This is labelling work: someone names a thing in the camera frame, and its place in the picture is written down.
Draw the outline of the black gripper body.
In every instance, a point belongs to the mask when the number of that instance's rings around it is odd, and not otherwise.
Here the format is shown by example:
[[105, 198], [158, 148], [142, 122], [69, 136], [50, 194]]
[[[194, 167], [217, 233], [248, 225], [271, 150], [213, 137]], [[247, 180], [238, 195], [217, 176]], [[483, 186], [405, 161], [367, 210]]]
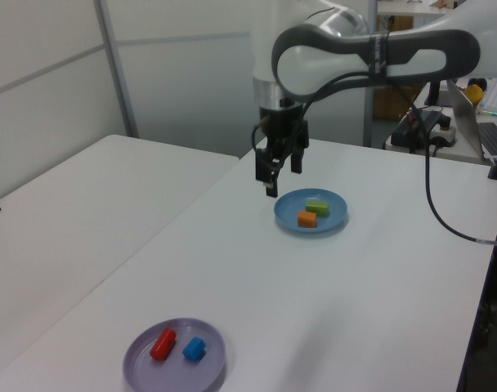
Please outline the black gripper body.
[[262, 126], [262, 132], [266, 137], [264, 151], [267, 153], [282, 153], [299, 123], [302, 126], [293, 142], [293, 150], [305, 149], [309, 146], [308, 124], [302, 117], [302, 110], [302, 105], [290, 106], [285, 109], [259, 109], [260, 119], [269, 117], [268, 121]]

